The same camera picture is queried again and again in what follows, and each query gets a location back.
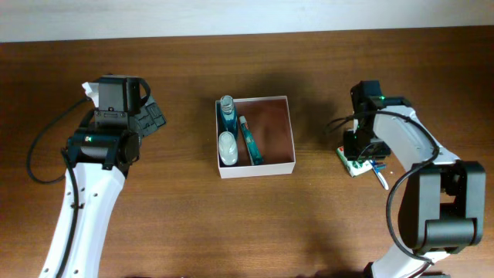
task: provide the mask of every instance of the white bottle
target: white bottle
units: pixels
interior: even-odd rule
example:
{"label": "white bottle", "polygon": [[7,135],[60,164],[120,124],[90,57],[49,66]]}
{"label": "white bottle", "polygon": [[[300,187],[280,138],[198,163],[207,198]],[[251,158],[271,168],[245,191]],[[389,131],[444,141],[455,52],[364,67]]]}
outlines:
{"label": "white bottle", "polygon": [[223,164],[232,166],[237,163],[237,160],[239,159],[239,150],[235,137],[231,132],[225,131],[219,135],[218,149],[219,157],[222,159]]}

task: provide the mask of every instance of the wooden table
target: wooden table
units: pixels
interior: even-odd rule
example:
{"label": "wooden table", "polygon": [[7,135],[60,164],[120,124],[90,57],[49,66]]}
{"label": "wooden table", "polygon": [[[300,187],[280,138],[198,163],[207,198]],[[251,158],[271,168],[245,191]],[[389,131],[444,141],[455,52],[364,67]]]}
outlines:
{"label": "wooden table", "polygon": [[[493,27],[1,44],[0,276],[39,275],[63,199],[62,182],[29,180],[29,144],[83,96],[81,83],[119,73],[148,81],[168,124],[145,139],[130,170],[100,277],[342,276],[379,259],[392,243],[387,192],[374,174],[351,178],[345,171],[334,151],[342,131],[322,133],[331,119],[351,114],[350,88],[374,79],[386,95],[408,98],[450,151],[487,170],[483,240],[433,269],[488,277],[493,46]],[[213,103],[225,94],[288,96],[293,174],[220,179]],[[90,107],[40,142],[33,161],[39,177],[63,173],[59,149]],[[392,184],[403,170],[395,157],[387,163]]]}

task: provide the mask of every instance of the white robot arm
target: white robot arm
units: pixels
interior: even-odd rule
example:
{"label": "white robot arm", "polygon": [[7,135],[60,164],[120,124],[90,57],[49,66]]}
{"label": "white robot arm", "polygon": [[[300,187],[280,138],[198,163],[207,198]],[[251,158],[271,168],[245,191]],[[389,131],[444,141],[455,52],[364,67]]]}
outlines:
{"label": "white robot arm", "polygon": [[[482,238],[486,173],[476,161],[461,161],[433,138],[402,97],[384,97],[378,81],[363,81],[351,90],[354,129],[343,135],[349,161],[382,159],[391,151],[407,172],[390,191],[387,224],[394,245],[369,263],[364,276],[405,278],[420,276],[429,266],[474,246]],[[391,202],[408,178],[398,214],[401,238],[391,224]],[[440,194],[455,196],[443,204]]]}
{"label": "white robot arm", "polygon": [[[140,96],[140,86],[146,96]],[[45,265],[39,277],[97,277],[108,222],[130,166],[139,160],[142,139],[166,124],[147,83],[134,76],[102,76],[84,83],[95,109],[88,112],[62,151],[66,162],[65,197]],[[34,140],[32,150],[57,117]]]}

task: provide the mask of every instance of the open cardboard box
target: open cardboard box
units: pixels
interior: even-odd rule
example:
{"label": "open cardboard box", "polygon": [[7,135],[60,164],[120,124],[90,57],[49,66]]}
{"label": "open cardboard box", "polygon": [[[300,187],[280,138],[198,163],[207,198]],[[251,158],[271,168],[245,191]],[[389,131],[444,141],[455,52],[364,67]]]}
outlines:
{"label": "open cardboard box", "polygon": [[288,100],[283,97],[256,97],[234,99],[237,115],[245,116],[255,143],[264,158],[261,165],[252,166],[245,145],[242,130],[239,127],[237,147],[239,149],[238,166],[225,166],[218,153],[218,136],[224,131],[220,117],[219,100],[216,101],[216,157],[219,174],[222,178],[241,178],[263,175],[291,174],[295,167],[295,148],[293,146],[292,124],[288,109]]}

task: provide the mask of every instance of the blue liquid bottle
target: blue liquid bottle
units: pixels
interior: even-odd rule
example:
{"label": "blue liquid bottle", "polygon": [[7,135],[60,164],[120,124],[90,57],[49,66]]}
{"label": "blue liquid bottle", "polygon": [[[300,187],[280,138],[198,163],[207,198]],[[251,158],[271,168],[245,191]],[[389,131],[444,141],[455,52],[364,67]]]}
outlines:
{"label": "blue liquid bottle", "polygon": [[233,98],[230,96],[223,96],[220,99],[220,106],[222,108],[222,122],[225,131],[229,131],[233,134],[235,139],[239,135],[239,125],[237,124],[237,110],[233,103]]}

